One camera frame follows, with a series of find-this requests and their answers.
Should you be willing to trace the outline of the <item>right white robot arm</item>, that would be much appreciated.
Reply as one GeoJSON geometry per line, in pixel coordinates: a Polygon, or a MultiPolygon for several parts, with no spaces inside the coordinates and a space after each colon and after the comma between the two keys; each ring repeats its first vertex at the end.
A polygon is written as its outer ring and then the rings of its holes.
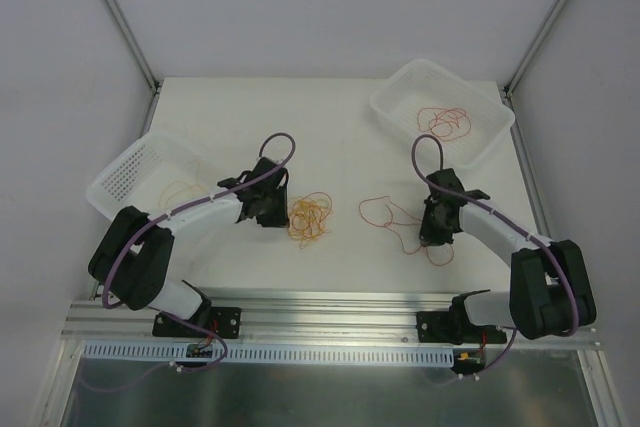
{"type": "Polygon", "coordinates": [[[425,247],[451,245],[467,234],[509,268],[506,292],[463,293],[451,301],[441,326],[432,330],[453,344],[469,342],[484,327],[514,329],[525,338],[571,336],[593,324],[597,308],[584,256],[571,240],[536,236],[499,211],[481,190],[466,190],[451,168],[425,177],[429,196],[419,239],[425,247]]]}

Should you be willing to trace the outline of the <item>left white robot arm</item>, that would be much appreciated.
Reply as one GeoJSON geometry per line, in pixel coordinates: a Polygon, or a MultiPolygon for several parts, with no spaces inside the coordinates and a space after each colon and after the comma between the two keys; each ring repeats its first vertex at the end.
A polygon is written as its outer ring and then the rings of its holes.
{"type": "Polygon", "coordinates": [[[189,336],[203,334],[210,324],[206,298],[188,285],[181,265],[205,238],[243,221],[287,227],[288,181],[286,167],[261,157],[253,169],[220,181],[212,193],[156,218],[134,206],[121,209],[88,265],[103,286],[102,306],[150,308],[175,318],[189,336]]]}

